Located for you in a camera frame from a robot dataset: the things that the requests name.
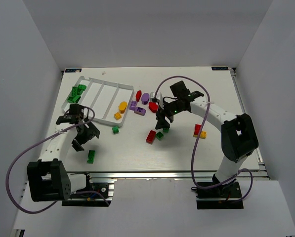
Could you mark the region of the green long lego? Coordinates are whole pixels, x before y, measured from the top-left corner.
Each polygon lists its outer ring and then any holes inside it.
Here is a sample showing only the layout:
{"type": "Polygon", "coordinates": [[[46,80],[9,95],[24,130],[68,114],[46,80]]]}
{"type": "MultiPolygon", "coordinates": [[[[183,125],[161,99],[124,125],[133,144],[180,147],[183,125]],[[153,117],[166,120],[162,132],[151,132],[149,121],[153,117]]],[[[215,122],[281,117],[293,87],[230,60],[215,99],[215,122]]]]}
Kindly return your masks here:
{"type": "Polygon", "coordinates": [[[89,150],[86,162],[89,164],[93,164],[94,160],[95,160],[95,150],[89,150]]]}

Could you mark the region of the small green number lego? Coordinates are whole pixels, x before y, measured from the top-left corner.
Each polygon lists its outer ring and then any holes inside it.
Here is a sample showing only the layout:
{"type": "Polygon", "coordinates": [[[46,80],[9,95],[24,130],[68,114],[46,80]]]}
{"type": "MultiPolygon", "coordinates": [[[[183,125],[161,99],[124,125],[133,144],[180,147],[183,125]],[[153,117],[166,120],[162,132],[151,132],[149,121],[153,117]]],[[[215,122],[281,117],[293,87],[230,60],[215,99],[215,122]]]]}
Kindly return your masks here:
{"type": "Polygon", "coordinates": [[[119,133],[119,128],[117,126],[112,127],[113,134],[119,133]]]}

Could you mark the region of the red yellow lego stack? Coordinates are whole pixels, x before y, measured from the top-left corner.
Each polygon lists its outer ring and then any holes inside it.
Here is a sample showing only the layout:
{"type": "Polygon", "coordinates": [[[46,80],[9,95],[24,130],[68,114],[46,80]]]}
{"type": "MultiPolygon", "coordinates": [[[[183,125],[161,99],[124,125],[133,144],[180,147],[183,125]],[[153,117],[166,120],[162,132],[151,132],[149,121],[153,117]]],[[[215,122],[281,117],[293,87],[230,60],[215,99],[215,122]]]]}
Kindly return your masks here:
{"type": "Polygon", "coordinates": [[[193,137],[197,137],[198,135],[200,135],[199,137],[201,139],[206,139],[207,133],[205,131],[200,131],[200,130],[201,130],[201,125],[200,124],[195,124],[193,137]]]}

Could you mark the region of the green rectangular lego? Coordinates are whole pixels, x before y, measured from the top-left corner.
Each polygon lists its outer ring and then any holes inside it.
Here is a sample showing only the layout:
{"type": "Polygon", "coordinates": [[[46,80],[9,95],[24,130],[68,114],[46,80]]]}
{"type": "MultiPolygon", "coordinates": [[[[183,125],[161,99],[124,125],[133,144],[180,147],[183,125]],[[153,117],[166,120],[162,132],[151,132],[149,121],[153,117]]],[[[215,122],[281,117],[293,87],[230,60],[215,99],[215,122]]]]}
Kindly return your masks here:
{"type": "Polygon", "coordinates": [[[80,95],[76,95],[76,96],[73,97],[72,102],[73,102],[73,103],[78,103],[79,100],[80,100],[80,98],[81,98],[80,95]]]}

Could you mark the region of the green lego pair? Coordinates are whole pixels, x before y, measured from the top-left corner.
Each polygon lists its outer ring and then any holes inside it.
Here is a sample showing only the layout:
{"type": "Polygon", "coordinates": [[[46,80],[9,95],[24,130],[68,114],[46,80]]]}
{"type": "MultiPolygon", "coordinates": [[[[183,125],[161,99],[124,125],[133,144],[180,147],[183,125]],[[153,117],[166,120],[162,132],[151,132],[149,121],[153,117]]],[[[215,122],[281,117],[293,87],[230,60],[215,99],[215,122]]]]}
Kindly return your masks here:
{"type": "Polygon", "coordinates": [[[72,99],[73,99],[74,96],[77,95],[77,90],[78,90],[77,87],[75,87],[75,86],[72,87],[71,93],[70,93],[70,95],[69,95],[69,97],[68,97],[68,99],[67,99],[67,102],[68,102],[68,103],[73,103],[73,102],[72,102],[72,99]]]}

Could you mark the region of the yellow oval lego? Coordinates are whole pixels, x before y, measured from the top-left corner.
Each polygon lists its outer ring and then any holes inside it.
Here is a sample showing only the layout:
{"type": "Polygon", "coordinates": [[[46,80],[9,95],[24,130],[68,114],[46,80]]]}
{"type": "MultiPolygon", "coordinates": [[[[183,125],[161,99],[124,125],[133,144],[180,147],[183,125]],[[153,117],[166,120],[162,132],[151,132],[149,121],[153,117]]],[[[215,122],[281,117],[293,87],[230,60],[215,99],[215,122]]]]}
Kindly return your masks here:
{"type": "Polygon", "coordinates": [[[125,111],[126,111],[126,108],[127,108],[127,102],[126,101],[122,101],[119,106],[118,106],[118,109],[119,109],[119,112],[121,114],[123,114],[125,111]]]}

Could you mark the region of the green small cube lego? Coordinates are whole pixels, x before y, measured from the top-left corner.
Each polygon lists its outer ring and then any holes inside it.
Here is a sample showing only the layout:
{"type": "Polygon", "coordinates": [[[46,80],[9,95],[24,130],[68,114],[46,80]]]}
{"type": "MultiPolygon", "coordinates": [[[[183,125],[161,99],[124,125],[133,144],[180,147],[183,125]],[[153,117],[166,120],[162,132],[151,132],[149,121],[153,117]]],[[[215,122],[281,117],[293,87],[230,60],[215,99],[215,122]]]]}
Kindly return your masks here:
{"type": "Polygon", "coordinates": [[[82,93],[83,93],[83,90],[81,90],[81,89],[78,89],[78,90],[77,90],[77,94],[78,94],[78,95],[82,95],[82,93]]]}

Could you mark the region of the green square lego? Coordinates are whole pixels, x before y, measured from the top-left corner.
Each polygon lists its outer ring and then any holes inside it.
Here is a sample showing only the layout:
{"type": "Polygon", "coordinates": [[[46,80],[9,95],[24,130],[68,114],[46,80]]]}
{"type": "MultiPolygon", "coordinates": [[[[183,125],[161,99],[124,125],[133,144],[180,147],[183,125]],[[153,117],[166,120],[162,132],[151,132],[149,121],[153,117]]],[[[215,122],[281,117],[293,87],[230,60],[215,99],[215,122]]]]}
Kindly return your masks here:
{"type": "Polygon", "coordinates": [[[80,89],[80,90],[82,90],[82,91],[85,91],[86,88],[87,88],[87,86],[84,85],[84,84],[79,84],[79,85],[78,85],[78,89],[80,89]]]}

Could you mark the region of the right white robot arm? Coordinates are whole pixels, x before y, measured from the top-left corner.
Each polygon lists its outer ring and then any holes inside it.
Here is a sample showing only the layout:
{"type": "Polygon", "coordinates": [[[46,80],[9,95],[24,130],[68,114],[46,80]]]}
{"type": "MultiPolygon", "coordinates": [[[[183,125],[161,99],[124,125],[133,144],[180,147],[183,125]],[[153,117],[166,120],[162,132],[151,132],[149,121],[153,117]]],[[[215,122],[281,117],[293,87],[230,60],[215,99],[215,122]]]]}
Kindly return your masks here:
{"type": "Polygon", "coordinates": [[[201,128],[208,122],[221,134],[223,158],[213,175],[214,184],[206,187],[199,184],[195,186],[201,190],[215,189],[232,183],[239,174],[247,172],[248,169],[242,168],[242,164],[259,146],[251,117],[246,113],[233,114],[216,105],[211,101],[206,89],[202,92],[191,92],[182,80],[171,85],[170,90],[173,94],[171,102],[166,102],[158,91],[152,98],[152,102],[159,105],[156,112],[156,130],[169,128],[175,115],[188,111],[202,117],[201,128]]]}

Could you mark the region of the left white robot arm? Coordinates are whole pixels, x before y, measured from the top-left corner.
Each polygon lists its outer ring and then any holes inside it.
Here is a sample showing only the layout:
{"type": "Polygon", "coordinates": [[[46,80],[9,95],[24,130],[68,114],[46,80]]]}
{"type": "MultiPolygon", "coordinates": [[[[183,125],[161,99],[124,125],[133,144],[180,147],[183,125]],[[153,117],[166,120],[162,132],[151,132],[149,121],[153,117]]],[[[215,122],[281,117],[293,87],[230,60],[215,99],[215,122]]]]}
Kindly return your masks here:
{"type": "Polygon", "coordinates": [[[63,161],[68,151],[83,151],[83,144],[100,135],[92,123],[94,110],[71,104],[56,120],[55,133],[44,153],[27,166],[31,198],[34,202],[67,200],[71,194],[89,186],[86,174],[68,174],[63,161]]]}

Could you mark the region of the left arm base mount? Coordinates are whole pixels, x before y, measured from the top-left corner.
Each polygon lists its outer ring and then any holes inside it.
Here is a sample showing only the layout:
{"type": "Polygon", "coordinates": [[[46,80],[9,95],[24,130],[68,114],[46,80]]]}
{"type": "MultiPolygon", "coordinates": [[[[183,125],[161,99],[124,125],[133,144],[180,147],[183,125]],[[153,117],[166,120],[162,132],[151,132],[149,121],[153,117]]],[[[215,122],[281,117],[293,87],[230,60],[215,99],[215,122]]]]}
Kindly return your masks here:
{"type": "Polygon", "coordinates": [[[66,200],[65,207],[108,207],[114,192],[114,180],[98,179],[86,175],[86,187],[77,190],[66,200]]]}

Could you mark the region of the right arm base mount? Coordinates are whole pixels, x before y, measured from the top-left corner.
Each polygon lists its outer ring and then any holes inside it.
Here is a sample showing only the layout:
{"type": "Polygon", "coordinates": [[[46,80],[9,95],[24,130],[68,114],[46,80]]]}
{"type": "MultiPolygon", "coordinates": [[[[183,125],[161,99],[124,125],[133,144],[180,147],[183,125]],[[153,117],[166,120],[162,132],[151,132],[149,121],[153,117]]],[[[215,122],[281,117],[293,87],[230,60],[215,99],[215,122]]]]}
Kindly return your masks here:
{"type": "Polygon", "coordinates": [[[219,186],[214,189],[198,189],[192,187],[196,193],[196,204],[198,210],[223,210],[223,209],[243,209],[242,192],[239,183],[219,186]]]}

